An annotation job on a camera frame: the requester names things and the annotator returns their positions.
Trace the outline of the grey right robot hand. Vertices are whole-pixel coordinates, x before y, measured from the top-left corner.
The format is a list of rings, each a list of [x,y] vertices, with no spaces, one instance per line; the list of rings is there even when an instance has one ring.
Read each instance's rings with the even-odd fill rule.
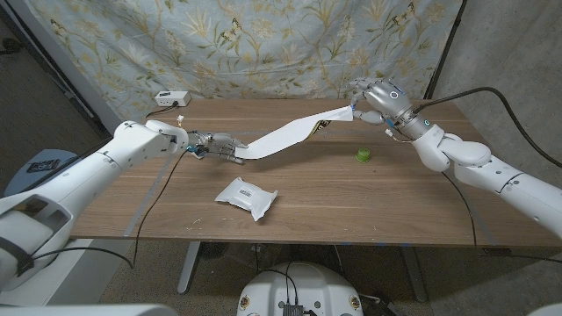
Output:
[[[349,85],[358,90],[352,104],[364,98],[392,122],[394,129],[410,140],[417,140],[430,130],[431,123],[421,114],[414,113],[406,93],[390,81],[365,77],[354,79]]]

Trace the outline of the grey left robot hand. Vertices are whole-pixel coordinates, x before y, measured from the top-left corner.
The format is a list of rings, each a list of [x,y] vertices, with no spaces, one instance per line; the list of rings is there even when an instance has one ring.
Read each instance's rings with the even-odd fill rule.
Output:
[[[240,140],[228,133],[188,133],[187,150],[198,159],[217,157],[237,164],[244,160],[235,154],[237,148],[247,148]]]

